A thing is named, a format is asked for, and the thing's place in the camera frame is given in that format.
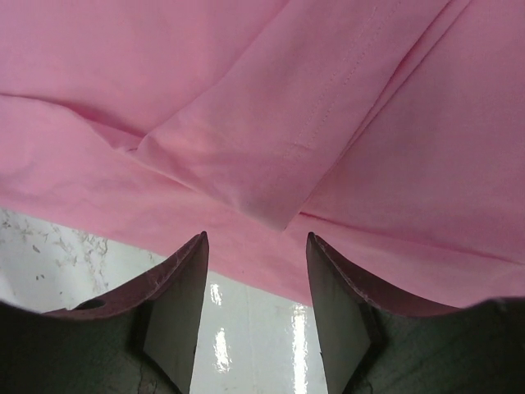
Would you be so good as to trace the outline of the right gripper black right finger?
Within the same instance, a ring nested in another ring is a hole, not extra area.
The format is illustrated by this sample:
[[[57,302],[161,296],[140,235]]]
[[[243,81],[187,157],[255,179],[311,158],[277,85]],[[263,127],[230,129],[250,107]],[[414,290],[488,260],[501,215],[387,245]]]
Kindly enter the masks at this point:
[[[387,312],[428,318],[459,309],[409,293],[360,268],[320,236],[308,234],[308,282],[327,391],[350,393],[356,374],[373,363],[386,344],[376,317]]]

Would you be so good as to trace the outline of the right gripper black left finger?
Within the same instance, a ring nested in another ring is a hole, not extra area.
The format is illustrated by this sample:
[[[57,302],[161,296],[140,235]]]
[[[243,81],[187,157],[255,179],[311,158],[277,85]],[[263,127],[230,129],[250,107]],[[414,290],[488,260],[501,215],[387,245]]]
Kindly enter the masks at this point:
[[[141,354],[179,393],[190,391],[208,274],[206,232],[191,238],[165,261],[123,285],[73,309],[46,312],[71,321],[108,320],[137,312]]]

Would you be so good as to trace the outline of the pink t shirt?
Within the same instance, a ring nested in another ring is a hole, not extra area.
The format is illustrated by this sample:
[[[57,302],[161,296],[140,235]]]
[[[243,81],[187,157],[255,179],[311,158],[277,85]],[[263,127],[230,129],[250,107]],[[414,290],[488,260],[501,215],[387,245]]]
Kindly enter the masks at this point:
[[[1,205],[309,302],[524,294],[521,1],[4,1]]]

